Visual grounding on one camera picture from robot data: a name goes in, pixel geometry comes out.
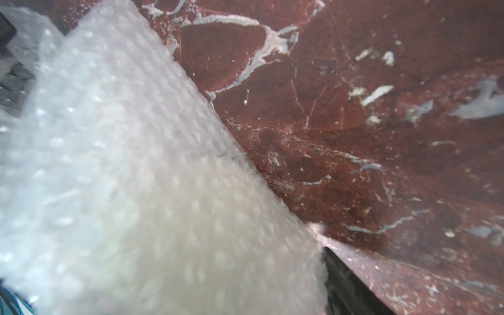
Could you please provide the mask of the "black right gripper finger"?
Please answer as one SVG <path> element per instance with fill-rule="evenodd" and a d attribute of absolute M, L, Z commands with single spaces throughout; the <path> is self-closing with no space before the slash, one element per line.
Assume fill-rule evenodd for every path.
<path fill-rule="evenodd" d="M 323 248 L 322 257 L 328 271 L 326 314 L 395 314 L 331 249 Z"/>

